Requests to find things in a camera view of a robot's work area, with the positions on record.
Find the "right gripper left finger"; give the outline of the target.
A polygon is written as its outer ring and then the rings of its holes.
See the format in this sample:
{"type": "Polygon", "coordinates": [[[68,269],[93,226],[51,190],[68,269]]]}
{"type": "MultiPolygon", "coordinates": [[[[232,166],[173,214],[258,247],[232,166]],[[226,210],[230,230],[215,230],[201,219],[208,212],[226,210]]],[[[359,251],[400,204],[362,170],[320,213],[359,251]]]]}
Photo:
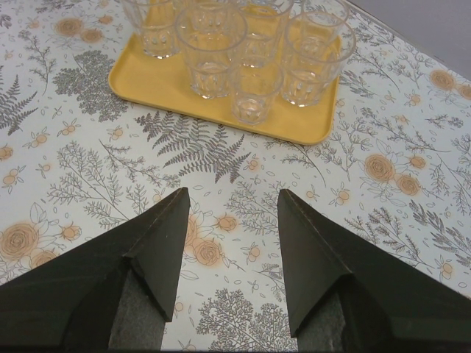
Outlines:
{"type": "Polygon", "coordinates": [[[155,206],[1,287],[3,352],[159,352],[190,198],[155,206]]]}

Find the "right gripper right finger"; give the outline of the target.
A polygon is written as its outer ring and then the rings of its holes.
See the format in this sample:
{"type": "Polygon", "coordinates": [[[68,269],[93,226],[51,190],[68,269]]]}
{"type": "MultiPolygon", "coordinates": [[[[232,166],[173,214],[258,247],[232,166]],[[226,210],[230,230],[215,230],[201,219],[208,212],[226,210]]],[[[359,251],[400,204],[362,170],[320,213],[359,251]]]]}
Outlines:
{"type": "Polygon", "coordinates": [[[470,300],[281,190],[291,335],[301,352],[468,352],[470,300]]]}

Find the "small clear glass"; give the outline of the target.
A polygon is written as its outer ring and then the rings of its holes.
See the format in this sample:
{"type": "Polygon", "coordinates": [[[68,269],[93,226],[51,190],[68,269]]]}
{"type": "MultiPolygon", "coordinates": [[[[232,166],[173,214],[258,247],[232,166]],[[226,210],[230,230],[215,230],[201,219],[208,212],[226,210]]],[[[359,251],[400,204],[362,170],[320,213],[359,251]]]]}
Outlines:
{"type": "Polygon", "coordinates": [[[312,0],[302,2],[302,38],[332,42],[346,24],[350,9],[341,0],[312,0]]]}
{"type": "Polygon", "coordinates": [[[274,61],[250,60],[230,71],[230,107],[243,124],[264,122],[283,84],[283,71],[274,61]]]}

